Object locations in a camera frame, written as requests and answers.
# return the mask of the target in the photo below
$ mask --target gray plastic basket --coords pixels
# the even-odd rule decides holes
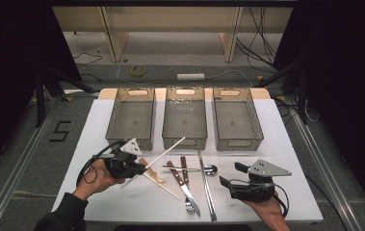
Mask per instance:
[[[213,89],[216,149],[255,151],[264,139],[250,89]]]
[[[106,139],[137,139],[141,150],[152,150],[155,89],[118,89]]]
[[[200,149],[206,146],[206,108],[203,88],[168,87],[162,130],[166,149],[185,137],[176,149]]]

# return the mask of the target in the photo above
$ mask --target sleeve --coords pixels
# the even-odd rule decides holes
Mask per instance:
[[[35,231],[86,230],[84,214],[88,201],[66,192],[59,207],[47,213],[35,226]]]

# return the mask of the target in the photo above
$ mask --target hand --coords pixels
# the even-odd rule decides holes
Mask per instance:
[[[251,202],[242,200],[245,204],[250,206],[257,216],[263,220],[272,230],[290,230],[281,212],[281,207],[278,201],[271,197],[264,202]]]
[[[114,178],[105,167],[104,161],[96,160],[84,177],[81,179],[77,189],[73,195],[82,200],[87,200],[94,193],[101,193],[115,184],[122,184],[125,182],[123,178]]]

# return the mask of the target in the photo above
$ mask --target tape roll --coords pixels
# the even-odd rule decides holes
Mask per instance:
[[[145,67],[136,65],[131,68],[130,73],[134,77],[141,77],[141,76],[145,75],[145,73],[146,73]]]

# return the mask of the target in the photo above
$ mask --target fork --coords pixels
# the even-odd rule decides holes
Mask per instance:
[[[187,168],[185,156],[181,156],[181,165],[183,168]],[[186,187],[189,188],[188,170],[186,169],[182,170],[182,174],[183,174],[183,181],[185,182]],[[185,207],[186,207],[186,212],[188,212],[189,215],[195,214],[194,206],[192,206],[191,201],[189,201],[188,197],[186,197],[185,199]]]

